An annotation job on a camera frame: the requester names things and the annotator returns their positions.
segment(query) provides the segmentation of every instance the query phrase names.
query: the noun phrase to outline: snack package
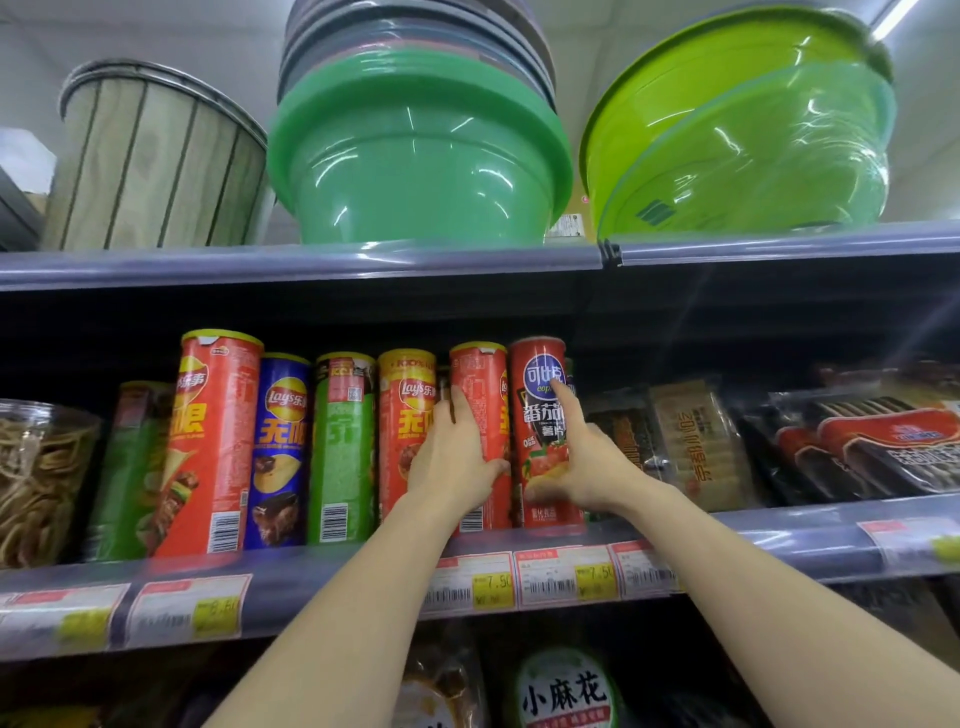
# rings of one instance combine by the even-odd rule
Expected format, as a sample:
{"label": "snack package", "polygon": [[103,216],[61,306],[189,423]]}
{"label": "snack package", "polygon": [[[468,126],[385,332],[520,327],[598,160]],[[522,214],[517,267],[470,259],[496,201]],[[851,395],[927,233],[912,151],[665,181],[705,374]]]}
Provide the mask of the snack package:
{"label": "snack package", "polygon": [[771,395],[771,403],[744,412],[742,422],[758,432],[796,476],[803,503],[837,503],[875,495],[870,485],[830,454],[789,395]]}
{"label": "snack package", "polygon": [[923,579],[839,584],[833,589],[938,660],[960,670],[960,637]]}
{"label": "snack package", "polygon": [[960,491],[960,417],[867,388],[791,393],[821,447],[866,481],[867,497]]}
{"label": "snack package", "polygon": [[650,401],[637,389],[604,392],[585,400],[584,415],[634,465],[657,480],[669,480],[669,463]]}
{"label": "snack package", "polygon": [[391,725],[489,728],[480,662],[456,624],[434,639],[414,639]]}
{"label": "snack package", "polygon": [[755,502],[743,442],[713,386],[704,379],[651,387],[650,401],[670,481],[705,511]]}
{"label": "snack package", "polygon": [[512,728],[633,724],[601,662],[574,647],[549,647],[520,663],[504,706]]}

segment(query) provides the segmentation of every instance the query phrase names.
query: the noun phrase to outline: lay's logo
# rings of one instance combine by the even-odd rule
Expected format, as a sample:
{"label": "lay's logo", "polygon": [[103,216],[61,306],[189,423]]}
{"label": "lay's logo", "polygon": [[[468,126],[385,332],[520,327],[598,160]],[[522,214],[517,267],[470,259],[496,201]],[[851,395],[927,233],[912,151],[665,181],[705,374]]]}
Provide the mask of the lay's logo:
{"label": "lay's logo", "polygon": [[177,396],[175,407],[182,407],[195,400],[206,386],[209,370],[196,356],[187,355],[180,360],[180,374],[177,377]]}
{"label": "lay's logo", "polygon": [[303,421],[306,404],[306,384],[295,376],[285,376],[275,381],[267,390],[263,402],[268,412],[288,423]]}
{"label": "lay's logo", "polygon": [[398,392],[404,404],[420,412],[433,409],[437,398],[437,387],[421,379],[401,379]]}

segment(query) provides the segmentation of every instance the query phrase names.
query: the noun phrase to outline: ceiling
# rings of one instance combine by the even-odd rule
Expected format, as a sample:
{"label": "ceiling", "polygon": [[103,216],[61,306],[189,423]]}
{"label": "ceiling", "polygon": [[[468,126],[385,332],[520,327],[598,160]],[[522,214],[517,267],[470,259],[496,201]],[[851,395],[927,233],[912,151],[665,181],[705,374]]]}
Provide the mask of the ceiling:
{"label": "ceiling", "polygon": [[[637,55],[738,0],[528,0],[550,40],[558,113],[576,149],[604,88]],[[895,0],[836,0],[868,23]],[[175,66],[269,126],[293,0],[0,0],[0,126],[63,143],[56,100],[71,68],[129,57]],[[960,0],[919,0],[886,38],[900,105],[889,221],[960,218]],[[296,242],[276,215],[270,242]]]}

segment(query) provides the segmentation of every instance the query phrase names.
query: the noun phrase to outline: barcode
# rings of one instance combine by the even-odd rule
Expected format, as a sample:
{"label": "barcode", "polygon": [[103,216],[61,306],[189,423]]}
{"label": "barcode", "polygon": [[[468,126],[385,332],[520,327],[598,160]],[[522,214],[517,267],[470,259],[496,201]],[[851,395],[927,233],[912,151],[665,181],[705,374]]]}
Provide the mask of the barcode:
{"label": "barcode", "polygon": [[138,629],[173,629],[190,623],[190,615],[147,615],[137,620]]}
{"label": "barcode", "polygon": [[523,584],[523,591],[530,595],[576,594],[577,583],[573,579],[538,579]]}
{"label": "barcode", "polygon": [[328,503],[320,510],[320,543],[347,540],[349,503]]}
{"label": "barcode", "polygon": [[240,540],[240,511],[214,513],[210,518],[210,540],[207,553],[235,551]]}
{"label": "barcode", "polygon": [[677,574],[670,569],[625,570],[627,584],[632,587],[672,586]]}
{"label": "barcode", "polygon": [[104,539],[104,527],[94,526],[86,533],[84,541],[84,561],[96,561],[100,555],[100,543]]}
{"label": "barcode", "polygon": [[473,606],[473,590],[468,587],[441,587],[431,589],[423,600],[426,609],[431,607],[471,607]]}
{"label": "barcode", "polygon": [[476,533],[483,530],[483,506],[467,513],[460,521],[461,533]]}

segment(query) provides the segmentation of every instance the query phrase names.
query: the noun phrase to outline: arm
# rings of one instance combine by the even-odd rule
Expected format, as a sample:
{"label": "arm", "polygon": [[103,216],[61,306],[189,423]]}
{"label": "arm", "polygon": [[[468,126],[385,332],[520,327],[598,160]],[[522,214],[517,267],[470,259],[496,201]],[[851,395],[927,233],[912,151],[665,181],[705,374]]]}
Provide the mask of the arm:
{"label": "arm", "polygon": [[611,511],[650,540],[777,726],[955,726],[960,674],[639,471],[554,381],[569,471],[527,497]]}
{"label": "arm", "polygon": [[459,519],[490,495],[467,399],[438,404],[409,492],[244,676],[206,728],[389,726],[433,570]]}

